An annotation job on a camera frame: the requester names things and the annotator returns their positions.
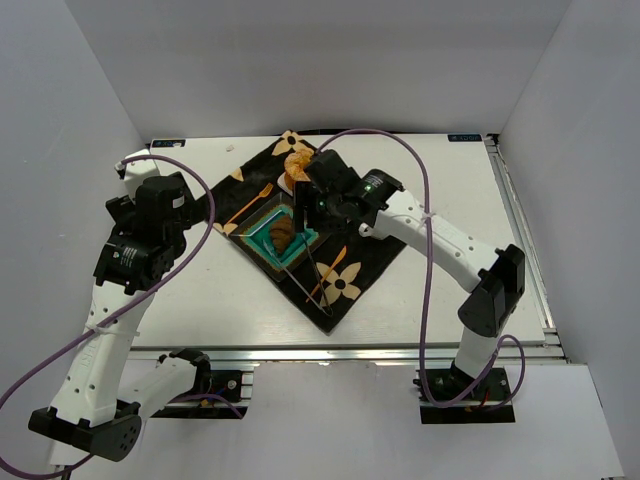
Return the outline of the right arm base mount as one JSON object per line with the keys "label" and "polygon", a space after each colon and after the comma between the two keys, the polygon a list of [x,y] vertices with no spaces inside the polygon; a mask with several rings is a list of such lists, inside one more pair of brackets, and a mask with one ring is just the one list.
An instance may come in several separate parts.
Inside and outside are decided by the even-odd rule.
{"label": "right arm base mount", "polygon": [[[434,399],[446,402],[458,395],[449,369],[427,369],[428,385]],[[504,368],[493,368],[467,396],[447,408],[434,406],[424,394],[419,375],[413,379],[419,395],[420,420],[423,425],[511,424],[516,422],[510,396],[511,386]]]}

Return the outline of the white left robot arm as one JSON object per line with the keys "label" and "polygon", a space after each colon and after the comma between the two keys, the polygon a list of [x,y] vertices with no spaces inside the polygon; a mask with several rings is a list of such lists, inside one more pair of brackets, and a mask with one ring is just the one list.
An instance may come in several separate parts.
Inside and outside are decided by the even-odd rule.
{"label": "white left robot arm", "polygon": [[162,356],[131,387],[120,384],[144,313],[182,266],[194,203],[179,173],[146,178],[134,197],[107,202],[115,225],[94,271],[84,338],[50,406],[32,413],[31,431],[118,462],[133,449],[144,421],[174,399],[210,387],[209,358],[193,349]]}

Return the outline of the metal tongs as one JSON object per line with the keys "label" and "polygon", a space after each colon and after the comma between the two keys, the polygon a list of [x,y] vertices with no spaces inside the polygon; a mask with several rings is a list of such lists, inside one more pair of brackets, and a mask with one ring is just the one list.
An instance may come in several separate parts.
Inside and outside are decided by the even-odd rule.
{"label": "metal tongs", "polygon": [[268,236],[263,241],[263,247],[265,251],[268,253],[269,257],[275,262],[279,271],[283,272],[286,275],[286,277],[290,279],[298,287],[298,289],[304,294],[305,298],[309,300],[318,310],[320,310],[325,316],[328,316],[329,318],[331,318],[333,316],[333,310],[329,306],[326,291],[324,290],[323,292],[321,292],[320,300],[311,298],[310,296],[311,291],[307,289],[304,286],[304,284],[301,282],[301,280],[294,275],[293,270],[290,267],[291,262],[290,261],[286,262],[286,258],[289,258],[290,256],[292,256],[292,254],[288,254],[287,251],[290,248],[295,247],[297,250],[299,250],[299,253],[296,254],[296,258],[300,258],[300,262],[303,262],[304,260],[306,260],[311,266],[311,269],[316,277],[316,282],[319,279],[320,275],[316,270],[315,261],[313,260],[311,255],[310,244],[306,237],[306,227],[304,231],[295,231],[296,232],[295,239],[292,241],[292,243],[289,245],[287,250],[282,255],[278,255],[276,253],[271,243],[271,239],[269,235],[269,227],[279,216],[283,214],[289,215],[288,213],[278,214],[274,220],[270,221],[268,225]]}

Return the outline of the brown chocolate croissant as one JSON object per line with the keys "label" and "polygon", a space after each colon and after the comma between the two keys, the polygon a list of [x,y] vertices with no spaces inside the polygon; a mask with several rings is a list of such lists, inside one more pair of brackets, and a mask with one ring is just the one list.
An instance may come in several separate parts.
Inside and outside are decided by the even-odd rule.
{"label": "brown chocolate croissant", "polygon": [[290,215],[279,216],[269,227],[271,243],[278,255],[282,255],[295,239],[293,219]]}

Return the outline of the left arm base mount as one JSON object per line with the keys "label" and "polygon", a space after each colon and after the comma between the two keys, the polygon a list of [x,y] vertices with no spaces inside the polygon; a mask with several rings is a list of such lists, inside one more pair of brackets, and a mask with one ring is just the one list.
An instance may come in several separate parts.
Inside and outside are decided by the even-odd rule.
{"label": "left arm base mount", "polygon": [[197,399],[164,406],[152,415],[163,419],[240,419],[248,410],[249,372],[239,369],[214,369],[207,354],[195,349],[179,349],[159,356],[156,366],[170,360],[185,360],[195,367],[191,388],[179,398],[198,395]]}

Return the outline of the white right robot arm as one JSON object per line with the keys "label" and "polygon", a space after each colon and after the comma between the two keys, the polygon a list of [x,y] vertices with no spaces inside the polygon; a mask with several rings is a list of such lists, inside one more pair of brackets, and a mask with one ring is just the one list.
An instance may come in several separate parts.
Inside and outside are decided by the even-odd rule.
{"label": "white right robot arm", "polygon": [[525,291],[525,254],[464,233],[379,169],[359,176],[334,150],[312,157],[294,186],[294,219],[316,231],[359,227],[364,237],[393,237],[433,261],[468,294],[452,376],[468,385],[481,375]]}

